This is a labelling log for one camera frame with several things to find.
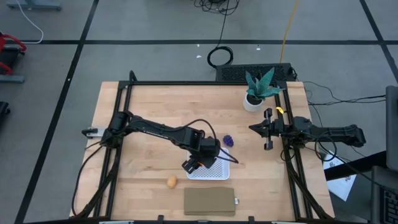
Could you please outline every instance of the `black floor line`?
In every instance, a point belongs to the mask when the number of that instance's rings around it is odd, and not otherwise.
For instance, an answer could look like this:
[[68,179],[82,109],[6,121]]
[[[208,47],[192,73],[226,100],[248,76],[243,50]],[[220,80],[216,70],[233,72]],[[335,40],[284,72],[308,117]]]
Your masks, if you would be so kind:
[[374,35],[376,35],[377,40],[380,41],[380,43],[381,43],[380,47],[381,47],[381,49],[383,51],[384,56],[386,57],[386,60],[388,62],[388,65],[390,66],[392,74],[394,74],[394,77],[396,78],[396,80],[398,82],[398,68],[397,68],[397,65],[396,65],[396,63],[394,61],[394,58],[392,57],[392,55],[391,55],[391,53],[390,53],[390,51],[389,51],[389,49],[388,49],[388,47],[386,45],[386,42],[384,41],[383,36],[381,35],[380,30],[379,30],[379,28],[376,25],[376,21],[373,19],[371,11],[369,10],[369,7],[366,4],[365,0],[359,0],[359,1],[361,3],[362,8],[363,8],[363,10],[365,12],[365,15],[368,18],[368,21],[369,21],[369,23],[370,23],[370,25],[372,27]]
[[[222,40],[222,44],[282,44],[283,40]],[[78,45],[80,40],[43,40],[42,45]],[[85,40],[88,45],[217,44],[218,40]],[[286,40],[291,45],[398,45],[398,40]]]
[[60,98],[58,99],[58,103],[55,107],[54,114],[52,116],[51,122],[49,129],[47,130],[47,134],[45,135],[45,139],[42,145],[42,148],[40,150],[39,157],[36,161],[36,165],[34,167],[32,176],[30,177],[29,184],[27,186],[24,198],[22,199],[22,203],[19,207],[17,217],[15,219],[15,223],[23,223],[25,220],[26,213],[29,209],[29,204],[30,201],[32,200],[33,193],[35,191],[37,181],[39,180],[40,173],[42,171],[43,165],[44,165],[44,160],[47,157],[47,153],[49,151],[49,147],[51,144],[51,140],[53,138],[55,128],[57,127],[58,120],[61,115],[61,111],[63,108],[63,104],[65,102],[65,99],[67,97],[67,93],[69,90],[70,83],[72,82],[73,74],[75,73],[77,63],[80,58],[81,50],[83,49],[84,46],[84,41],[87,38],[88,30],[90,29],[91,22],[94,17],[94,13],[96,11],[97,5],[98,5],[99,0],[94,0],[93,5],[91,6],[90,13],[88,14],[88,18],[85,24],[85,27],[83,29],[83,33],[81,34],[80,40],[78,47],[76,49],[75,55],[73,56],[72,63],[70,65],[68,75],[65,79],[65,83],[63,84],[63,88],[60,94]]

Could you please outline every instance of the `yellow cable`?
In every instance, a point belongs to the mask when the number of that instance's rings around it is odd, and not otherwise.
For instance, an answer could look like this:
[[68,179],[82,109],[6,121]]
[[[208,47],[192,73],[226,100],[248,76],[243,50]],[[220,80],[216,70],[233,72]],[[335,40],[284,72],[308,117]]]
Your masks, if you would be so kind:
[[299,0],[296,0],[296,3],[294,4],[294,8],[293,8],[292,15],[290,16],[289,24],[287,24],[287,28],[286,28],[286,32],[285,32],[285,36],[284,36],[284,41],[283,41],[283,43],[282,43],[282,51],[280,52],[280,60],[279,60],[279,63],[282,63],[282,59],[284,58],[284,50],[285,50],[286,37],[287,37],[287,34],[289,33],[290,26],[292,26],[293,17],[294,17],[294,14],[296,13],[296,9],[297,9],[297,5],[298,5],[298,4],[299,4]]

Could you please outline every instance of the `white paper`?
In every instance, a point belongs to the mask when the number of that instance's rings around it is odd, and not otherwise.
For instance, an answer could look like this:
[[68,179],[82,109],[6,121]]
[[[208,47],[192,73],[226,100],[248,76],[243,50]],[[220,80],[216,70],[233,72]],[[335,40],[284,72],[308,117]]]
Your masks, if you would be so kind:
[[[328,154],[325,157],[325,160],[328,160],[332,158],[332,155]],[[329,162],[324,162],[323,163],[323,170],[327,168],[331,168],[334,166],[338,166],[343,164],[340,160],[334,158]],[[347,176],[344,178],[336,179],[336,180],[329,180],[328,181],[328,188],[329,191],[335,194],[337,197],[341,198],[344,201],[347,201],[349,192],[351,191],[351,188],[353,187],[354,180],[355,180],[356,174]]]

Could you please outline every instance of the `white pot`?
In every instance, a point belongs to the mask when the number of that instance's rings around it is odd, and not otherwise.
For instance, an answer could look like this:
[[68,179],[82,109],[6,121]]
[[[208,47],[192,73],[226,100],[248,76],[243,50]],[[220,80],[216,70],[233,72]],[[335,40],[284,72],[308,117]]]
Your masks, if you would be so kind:
[[248,102],[248,93],[246,93],[246,95],[244,96],[244,99],[243,99],[244,109],[246,109],[247,111],[250,111],[250,112],[256,112],[256,111],[261,110],[263,103],[264,103],[264,100],[261,100],[261,103],[259,103],[258,105],[252,105],[251,103]]

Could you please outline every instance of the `white dish rack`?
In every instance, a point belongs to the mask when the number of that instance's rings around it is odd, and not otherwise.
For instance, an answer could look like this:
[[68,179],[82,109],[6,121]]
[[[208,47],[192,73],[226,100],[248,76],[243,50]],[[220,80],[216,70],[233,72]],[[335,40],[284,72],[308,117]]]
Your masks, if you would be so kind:
[[[220,157],[229,158],[223,151],[218,154]],[[191,180],[227,180],[229,178],[229,161],[217,158],[216,162],[207,169],[204,166],[194,170],[191,174],[187,173],[187,177]]]

